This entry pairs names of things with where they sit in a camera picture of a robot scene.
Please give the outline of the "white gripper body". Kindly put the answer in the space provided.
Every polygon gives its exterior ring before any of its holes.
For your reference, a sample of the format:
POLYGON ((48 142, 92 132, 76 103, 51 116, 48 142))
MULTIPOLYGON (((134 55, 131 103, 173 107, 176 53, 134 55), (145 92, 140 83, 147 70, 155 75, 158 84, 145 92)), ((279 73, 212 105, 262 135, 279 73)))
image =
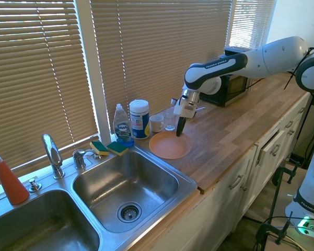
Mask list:
POLYGON ((173 114, 183 118, 193 118, 198 106, 199 100, 189 100, 180 98, 176 101, 173 114))

